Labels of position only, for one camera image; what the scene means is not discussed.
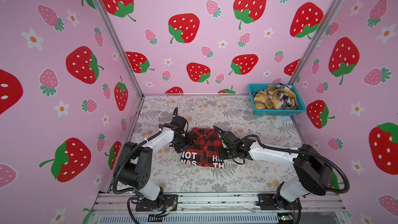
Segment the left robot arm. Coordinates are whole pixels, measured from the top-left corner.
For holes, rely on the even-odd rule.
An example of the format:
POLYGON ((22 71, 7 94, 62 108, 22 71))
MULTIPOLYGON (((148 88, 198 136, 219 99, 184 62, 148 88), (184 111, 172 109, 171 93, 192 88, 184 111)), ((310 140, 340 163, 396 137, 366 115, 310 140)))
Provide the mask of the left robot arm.
POLYGON ((123 145, 114 169, 112 192, 116 195, 133 192, 141 198, 140 207, 160 210, 165 203, 163 189, 150 178, 152 155, 166 145, 177 153, 193 145, 188 134, 185 118, 173 115, 170 123, 160 124, 159 131, 141 143, 127 142, 123 145))

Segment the red black plaid shirt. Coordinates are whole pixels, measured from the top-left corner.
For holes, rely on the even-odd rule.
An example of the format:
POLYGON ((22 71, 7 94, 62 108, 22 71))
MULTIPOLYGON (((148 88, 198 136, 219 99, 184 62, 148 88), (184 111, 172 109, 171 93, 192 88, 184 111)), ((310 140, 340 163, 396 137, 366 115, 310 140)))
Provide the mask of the red black plaid shirt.
POLYGON ((223 169, 224 162, 220 156, 223 143, 215 129, 193 128, 189 134, 193 145, 183 151, 180 163, 223 169))

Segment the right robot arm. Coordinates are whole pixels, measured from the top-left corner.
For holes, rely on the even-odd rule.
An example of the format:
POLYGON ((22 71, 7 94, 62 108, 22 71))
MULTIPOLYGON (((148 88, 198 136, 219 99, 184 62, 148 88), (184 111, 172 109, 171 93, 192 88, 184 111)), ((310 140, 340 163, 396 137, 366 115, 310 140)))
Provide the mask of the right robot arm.
POLYGON ((215 127, 223 147, 222 160, 231 159, 241 164, 247 160, 267 161, 295 170, 296 177, 282 182, 274 194, 259 194, 257 206, 262 210, 302 209, 300 198, 308 194, 324 196, 327 192, 345 194, 350 189, 348 177, 331 160, 320 155, 312 146, 303 144, 299 148, 283 148, 265 145, 257 135, 242 139, 230 131, 215 127))

